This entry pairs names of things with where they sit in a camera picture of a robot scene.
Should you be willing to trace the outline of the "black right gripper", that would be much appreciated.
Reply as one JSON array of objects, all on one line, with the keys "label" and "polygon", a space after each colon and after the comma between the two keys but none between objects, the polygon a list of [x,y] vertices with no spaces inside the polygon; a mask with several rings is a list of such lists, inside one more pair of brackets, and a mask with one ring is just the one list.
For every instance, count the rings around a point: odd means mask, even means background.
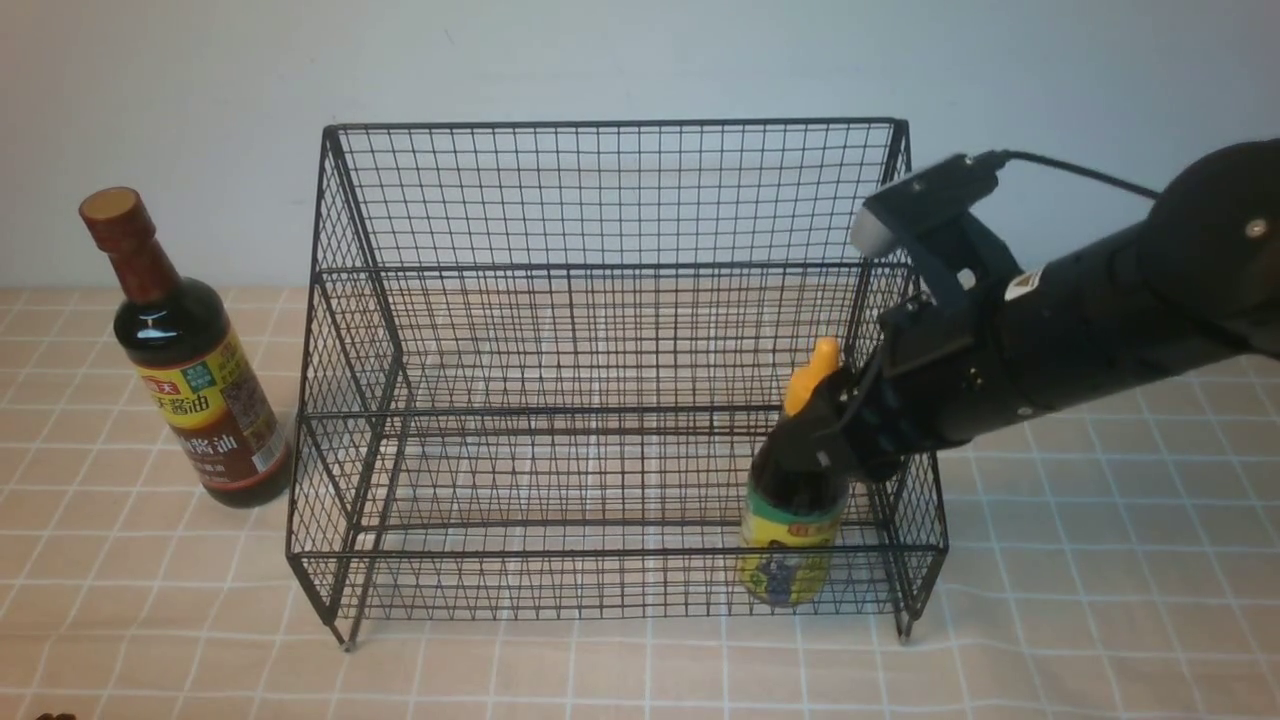
[{"label": "black right gripper", "polygon": [[975,304],[945,309],[913,297],[887,313],[882,328],[856,375],[849,368],[794,373],[768,436],[776,469],[878,483],[915,454],[960,447],[1001,427],[998,361]]}]

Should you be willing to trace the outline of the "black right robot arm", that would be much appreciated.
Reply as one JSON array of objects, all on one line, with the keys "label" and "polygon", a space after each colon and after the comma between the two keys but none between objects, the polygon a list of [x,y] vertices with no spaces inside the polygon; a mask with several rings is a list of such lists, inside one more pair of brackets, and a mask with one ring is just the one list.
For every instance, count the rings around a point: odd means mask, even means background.
[{"label": "black right robot arm", "polygon": [[1147,217],[1021,269],[973,206],[1012,151],[952,155],[877,190],[850,231],[925,286],[883,313],[858,369],[820,380],[758,474],[888,480],[908,457],[1242,355],[1277,356],[1279,143],[1235,143],[1152,195]]}]

